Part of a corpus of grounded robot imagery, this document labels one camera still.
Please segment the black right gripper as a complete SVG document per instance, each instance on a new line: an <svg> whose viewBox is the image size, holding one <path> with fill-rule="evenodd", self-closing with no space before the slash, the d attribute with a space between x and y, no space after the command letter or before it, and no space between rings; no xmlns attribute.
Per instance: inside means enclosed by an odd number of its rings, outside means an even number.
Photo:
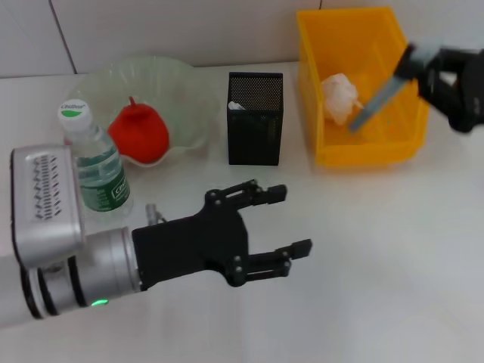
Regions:
<svg viewBox="0 0 484 363"><path fill-rule="evenodd" d="M441 72L456 75L455 82L442 80ZM454 131L483 125L483 50L411 43L400 58L400 78L417 79L419 97L446 115Z"/></svg>

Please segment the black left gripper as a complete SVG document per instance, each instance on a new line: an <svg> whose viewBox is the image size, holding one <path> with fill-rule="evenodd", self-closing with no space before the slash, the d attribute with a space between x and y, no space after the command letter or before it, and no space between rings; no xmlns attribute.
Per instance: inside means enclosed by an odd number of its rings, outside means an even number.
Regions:
<svg viewBox="0 0 484 363"><path fill-rule="evenodd" d="M309 256L312 241L249 256L248 233L239 213L249 206L284 202L286 197L286 185L264 189L252 179L207 192L202 209L192 216L136 228L132 241L141 289L201 271L221 274L231 287L287 277L293 260Z"/></svg>

